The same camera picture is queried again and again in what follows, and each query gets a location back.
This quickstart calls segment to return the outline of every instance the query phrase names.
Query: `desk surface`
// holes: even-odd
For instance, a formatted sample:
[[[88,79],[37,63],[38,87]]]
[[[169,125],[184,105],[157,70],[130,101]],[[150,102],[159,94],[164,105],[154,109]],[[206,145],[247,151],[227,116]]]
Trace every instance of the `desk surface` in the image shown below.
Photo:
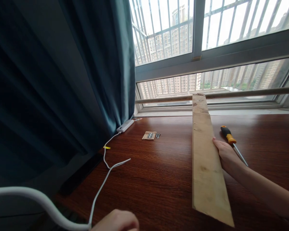
[[[214,115],[214,133],[222,140],[226,125],[249,166],[289,190],[289,115]],[[145,131],[161,133],[142,140]],[[192,209],[192,117],[150,117],[135,121],[107,146],[112,170],[97,198],[93,224],[113,209],[129,210],[141,230],[234,230]],[[108,170],[101,162],[68,197],[57,200],[84,218]],[[224,172],[237,230],[288,230],[277,215]]]

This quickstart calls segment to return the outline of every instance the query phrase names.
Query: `wooden plank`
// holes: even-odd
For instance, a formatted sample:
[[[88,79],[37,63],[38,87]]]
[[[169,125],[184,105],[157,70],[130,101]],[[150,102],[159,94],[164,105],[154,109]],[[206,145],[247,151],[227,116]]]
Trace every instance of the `wooden plank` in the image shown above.
[[[206,97],[193,95],[193,208],[234,227]]]

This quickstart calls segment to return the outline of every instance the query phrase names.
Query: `window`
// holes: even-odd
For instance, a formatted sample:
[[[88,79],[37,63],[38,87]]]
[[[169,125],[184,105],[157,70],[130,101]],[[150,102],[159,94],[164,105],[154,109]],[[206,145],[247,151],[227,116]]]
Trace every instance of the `window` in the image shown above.
[[[289,0],[130,0],[130,6],[137,100],[289,87]],[[279,104],[281,98],[208,103]],[[144,103],[140,110],[190,104]]]
[[[162,80],[137,83],[141,99],[165,98],[198,93],[232,92],[281,87],[289,75],[289,58],[265,63],[237,66],[216,71],[195,73]],[[271,101],[275,96],[229,98],[228,102]],[[208,104],[225,99],[208,100]],[[150,103],[144,107],[191,105],[191,101]]]
[[[202,50],[286,29],[289,0],[206,0]]]
[[[130,0],[130,5],[135,51],[142,51],[135,52],[136,66],[192,52],[193,0]]]

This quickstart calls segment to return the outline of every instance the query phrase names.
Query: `small package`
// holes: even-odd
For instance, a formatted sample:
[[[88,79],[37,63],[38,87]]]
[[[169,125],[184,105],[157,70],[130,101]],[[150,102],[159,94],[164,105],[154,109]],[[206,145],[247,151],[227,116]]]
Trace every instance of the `small package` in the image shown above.
[[[144,136],[143,136],[143,140],[154,140],[156,136],[156,132],[145,132]]]

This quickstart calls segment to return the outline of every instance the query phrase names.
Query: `wooden rod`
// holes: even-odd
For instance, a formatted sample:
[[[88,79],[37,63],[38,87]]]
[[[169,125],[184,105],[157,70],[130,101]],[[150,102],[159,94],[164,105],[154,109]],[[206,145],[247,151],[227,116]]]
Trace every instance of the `wooden rod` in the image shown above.
[[[264,95],[284,95],[284,94],[289,94],[289,87],[249,90],[249,91],[211,93],[211,94],[205,94],[205,96],[206,96],[206,99],[214,99],[214,98],[249,97],[249,96],[264,96]],[[144,104],[144,103],[177,102],[177,101],[192,100],[192,98],[193,96],[189,95],[189,96],[177,96],[177,97],[169,97],[169,98],[141,99],[141,100],[136,100],[135,103]]]

